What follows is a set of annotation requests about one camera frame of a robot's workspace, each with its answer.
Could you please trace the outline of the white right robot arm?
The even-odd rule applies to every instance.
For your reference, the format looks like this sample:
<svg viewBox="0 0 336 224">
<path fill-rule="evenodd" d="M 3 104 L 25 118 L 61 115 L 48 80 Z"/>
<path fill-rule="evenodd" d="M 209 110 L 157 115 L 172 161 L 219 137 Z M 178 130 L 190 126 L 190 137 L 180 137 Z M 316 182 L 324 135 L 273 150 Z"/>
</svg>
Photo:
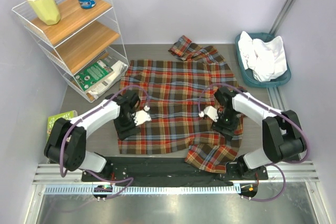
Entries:
<svg viewBox="0 0 336 224">
<path fill-rule="evenodd" d="M 276 110 L 252 97 L 248 92 L 220 87 L 214 94 L 223 109 L 209 106 L 212 129 L 232 139 L 238 129 L 240 114 L 247 116 L 262 128 L 262 147 L 242 155 L 236 162 L 237 173 L 250 179 L 265 165 L 276 164 L 307 150 L 297 114 Z"/>
</svg>

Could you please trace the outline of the red brown plaid shirt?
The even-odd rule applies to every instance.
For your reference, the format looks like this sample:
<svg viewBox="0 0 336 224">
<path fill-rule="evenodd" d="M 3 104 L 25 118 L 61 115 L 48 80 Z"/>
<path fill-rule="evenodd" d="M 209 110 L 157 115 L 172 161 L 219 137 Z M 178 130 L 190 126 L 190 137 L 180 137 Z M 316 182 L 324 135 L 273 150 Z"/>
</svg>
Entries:
<svg viewBox="0 0 336 224">
<path fill-rule="evenodd" d="M 119 140 L 121 154 L 168 154 L 187 150 L 186 163 L 210 173 L 226 173 L 240 148 L 244 118 L 233 137 L 212 130 L 201 118 L 206 106 L 219 107 L 214 94 L 218 83 L 239 84 L 225 58 L 213 46 L 202 47 L 182 36 L 170 48 L 175 61 L 132 60 L 120 89 L 135 90 L 148 104 L 151 121 L 140 132 Z"/>
</svg>

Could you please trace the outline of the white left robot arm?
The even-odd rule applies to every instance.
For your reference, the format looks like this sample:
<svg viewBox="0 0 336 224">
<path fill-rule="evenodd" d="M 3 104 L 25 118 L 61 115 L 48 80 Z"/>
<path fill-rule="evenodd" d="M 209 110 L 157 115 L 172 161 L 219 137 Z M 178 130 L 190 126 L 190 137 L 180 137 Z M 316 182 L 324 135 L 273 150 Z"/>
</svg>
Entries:
<svg viewBox="0 0 336 224">
<path fill-rule="evenodd" d="M 118 138 L 140 132 L 135 121 L 136 109 L 140 105 L 138 94 L 132 90 L 125 94 L 112 94 L 85 114 L 66 120 L 55 121 L 44 149 L 44 155 L 60 166 L 61 177 L 68 171 L 90 170 L 98 180 L 105 182 L 112 174 L 107 159 L 86 150 L 87 138 L 109 121 L 113 121 Z"/>
</svg>

